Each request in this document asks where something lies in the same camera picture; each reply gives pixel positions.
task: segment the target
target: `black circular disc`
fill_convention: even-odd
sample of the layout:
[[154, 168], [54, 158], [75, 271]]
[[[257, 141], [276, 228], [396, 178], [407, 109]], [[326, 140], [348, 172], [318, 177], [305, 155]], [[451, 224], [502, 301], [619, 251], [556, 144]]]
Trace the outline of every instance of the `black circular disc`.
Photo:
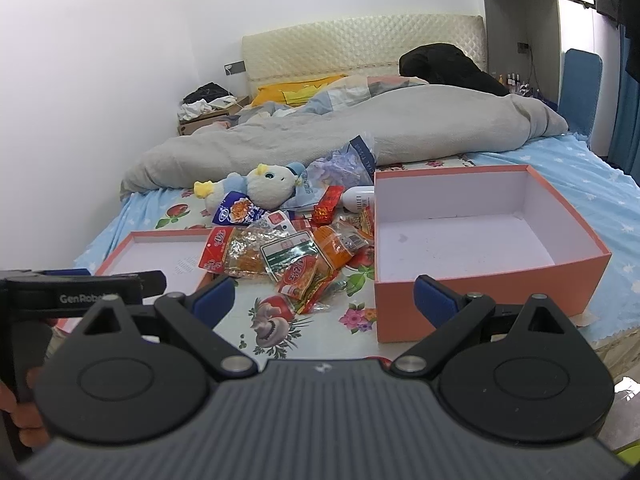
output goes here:
[[440, 375], [446, 404], [479, 433], [515, 443], [593, 434], [612, 402], [610, 375], [586, 344], [521, 333], [455, 355]]
[[36, 402], [52, 433], [91, 444], [142, 442], [184, 423], [209, 392], [200, 363], [178, 348], [142, 340], [118, 348], [94, 338], [82, 349], [52, 359], [38, 378]]

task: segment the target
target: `gray blanket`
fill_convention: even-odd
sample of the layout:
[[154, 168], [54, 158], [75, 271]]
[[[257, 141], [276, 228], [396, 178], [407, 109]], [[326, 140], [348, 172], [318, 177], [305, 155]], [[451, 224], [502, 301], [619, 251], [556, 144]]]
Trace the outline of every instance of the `gray blanket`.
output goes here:
[[566, 121], [537, 99], [496, 97], [465, 88], [424, 85], [393, 90], [325, 115], [292, 114], [204, 126], [149, 150], [124, 176], [121, 191], [189, 188], [197, 180], [247, 174], [258, 164], [307, 165], [368, 133], [378, 164], [415, 162], [465, 152], [505, 152], [529, 139], [567, 131]]

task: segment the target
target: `curtain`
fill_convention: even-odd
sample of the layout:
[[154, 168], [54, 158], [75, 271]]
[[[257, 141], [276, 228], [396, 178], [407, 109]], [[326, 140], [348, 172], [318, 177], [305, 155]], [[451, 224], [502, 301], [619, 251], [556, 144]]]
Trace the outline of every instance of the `curtain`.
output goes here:
[[620, 93], [607, 162], [640, 185], [640, 84], [625, 70], [630, 47], [625, 27], [620, 25]]

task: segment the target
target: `blue bed sheet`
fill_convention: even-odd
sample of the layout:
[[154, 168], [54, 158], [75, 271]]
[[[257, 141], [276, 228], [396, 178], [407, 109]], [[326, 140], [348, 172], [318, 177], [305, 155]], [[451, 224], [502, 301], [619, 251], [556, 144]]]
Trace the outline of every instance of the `blue bed sheet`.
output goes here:
[[[640, 326], [640, 189], [631, 177], [608, 166], [574, 136], [535, 139], [512, 152], [473, 153], [469, 159], [479, 166], [531, 164], [612, 251], [589, 306], [598, 320], [581, 329], [588, 341]], [[186, 200], [180, 198], [184, 196], [180, 189], [131, 195], [120, 215], [76, 260], [76, 267], [93, 272], [129, 232], [153, 229], [168, 207]]]

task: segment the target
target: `pillow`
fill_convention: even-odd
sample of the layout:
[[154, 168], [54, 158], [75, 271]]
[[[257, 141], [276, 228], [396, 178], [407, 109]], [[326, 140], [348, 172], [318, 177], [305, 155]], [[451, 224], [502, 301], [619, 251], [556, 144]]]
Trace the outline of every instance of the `pillow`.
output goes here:
[[274, 83], [258, 87], [258, 95], [251, 102], [251, 106], [258, 106], [267, 101], [274, 101], [283, 105], [302, 106], [325, 86], [346, 77], [345, 74], [331, 75], [322, 79], [296, 81], [291, 83]]

